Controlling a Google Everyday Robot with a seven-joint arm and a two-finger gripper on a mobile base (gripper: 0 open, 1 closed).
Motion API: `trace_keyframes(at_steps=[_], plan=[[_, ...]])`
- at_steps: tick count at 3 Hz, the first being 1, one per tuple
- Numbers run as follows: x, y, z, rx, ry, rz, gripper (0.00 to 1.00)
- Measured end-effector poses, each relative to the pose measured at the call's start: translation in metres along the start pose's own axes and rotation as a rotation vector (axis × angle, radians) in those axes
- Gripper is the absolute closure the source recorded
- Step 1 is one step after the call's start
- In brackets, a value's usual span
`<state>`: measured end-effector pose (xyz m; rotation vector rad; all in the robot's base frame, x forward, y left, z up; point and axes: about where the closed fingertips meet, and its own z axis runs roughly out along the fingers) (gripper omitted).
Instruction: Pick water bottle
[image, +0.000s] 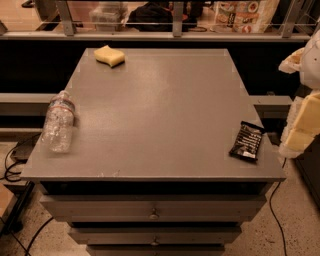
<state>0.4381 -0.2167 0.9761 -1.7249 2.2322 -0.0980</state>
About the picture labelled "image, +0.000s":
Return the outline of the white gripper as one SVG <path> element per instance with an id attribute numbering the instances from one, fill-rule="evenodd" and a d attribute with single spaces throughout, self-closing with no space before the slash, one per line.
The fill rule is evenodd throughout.
<path id="1" fill-rule="evenodd" d="M 311 89 L 320 89 L 320 30 L 281 62 L 278 69 L 292 74 L 300 70 L 300 82 Z M 291 104 L 286 126 L 281 135 L 279 153 L 296 158 L 320 134 L 320 93 L 296 97 Z"/>

